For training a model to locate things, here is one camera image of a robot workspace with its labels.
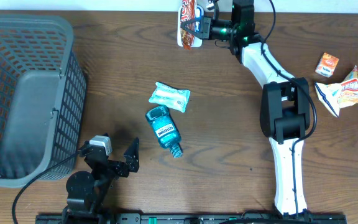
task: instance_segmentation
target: plastic bin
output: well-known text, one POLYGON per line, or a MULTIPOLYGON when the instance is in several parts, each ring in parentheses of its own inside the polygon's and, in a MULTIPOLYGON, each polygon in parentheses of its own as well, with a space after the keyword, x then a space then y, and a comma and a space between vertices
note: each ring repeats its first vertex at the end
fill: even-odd
POLYGON ((0 15, 0 186, 22 187, 76 151, 86 81, 72 46, 60 17, 0 15))

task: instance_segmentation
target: blue bottle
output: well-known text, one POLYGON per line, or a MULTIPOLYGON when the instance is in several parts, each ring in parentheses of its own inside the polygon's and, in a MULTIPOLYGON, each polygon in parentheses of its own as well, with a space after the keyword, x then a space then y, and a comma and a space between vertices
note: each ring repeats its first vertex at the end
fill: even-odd
POLYGON ((174 158, 179 158, 183 152, 179 146, 181 136, 173 123, 166 106, 158 106, 146 113, 147 122, 151 125, 163 149, 168 149, 174 158))

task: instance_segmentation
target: bottle label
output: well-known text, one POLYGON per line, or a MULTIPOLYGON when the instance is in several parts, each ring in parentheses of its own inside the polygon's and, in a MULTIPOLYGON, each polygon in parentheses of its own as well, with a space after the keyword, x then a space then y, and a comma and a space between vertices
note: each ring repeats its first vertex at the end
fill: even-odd
POLYGON ((158 128, 155 131, 155 133, 156 133, 157 137, 160 138, 161 136, 166 135, 174 130, 175 130, 175 128, 173 127, 172 124, 167 124, 167 125, 163 126, 162 128, 158 128))

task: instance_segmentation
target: wooden table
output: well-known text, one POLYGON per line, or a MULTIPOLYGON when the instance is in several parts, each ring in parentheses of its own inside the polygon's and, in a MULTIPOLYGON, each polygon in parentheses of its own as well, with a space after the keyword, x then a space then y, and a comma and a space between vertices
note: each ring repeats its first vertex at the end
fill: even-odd
MULTIPOLYGON (((59 15, 74 27, 74 51, 90 77, 80 144, 109 133, 111 157, 123 159, 126 147, 140 138, 140 170, 114 184, 106 206, 144 213, 272 208, 275 171, 272 149, 259 126, 261 87, 230 51, 213 41, 191 51, 178 47, 176 13, 24 13, 59 15), (157 81, 191 90, 186 113, 171 110, 183 138, 181 159, 159 147, 144 117, 156 106, 148 99, 157 81)), ((272 14, 257 13, 255 21, 266 35, 272 14)), ((358 105, 334 118, 313 87, 313 82, 341 82, 358 66, 358 15, 279 14, 268 44, 287 71, 308 79, 317 107, 317 129, 303 150, 308 208, 344 212, 349 223, 358 223, 358 105), (314 72, 323 52, 340 58, 331 78, 314 72)), ((89 170, 82 159, 78 170, 89 170)), ((66 181, 29 187, 17 204, 19 223, 34 223, 38 213, 61 212, 66 181)), ((0 223, 12 222, 18 191, 0 188, 0 223)))

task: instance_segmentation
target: basket bottom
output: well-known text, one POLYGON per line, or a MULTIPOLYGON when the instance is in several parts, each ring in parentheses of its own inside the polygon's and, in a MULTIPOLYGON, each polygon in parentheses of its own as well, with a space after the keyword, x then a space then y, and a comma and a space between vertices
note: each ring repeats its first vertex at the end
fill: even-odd
POLYGON ((48 131, 56 126, 52 110, 59 80, 58 72, 30 71, 17 82, 1 144, 3 178, 25 177, 40 165, 48 131))

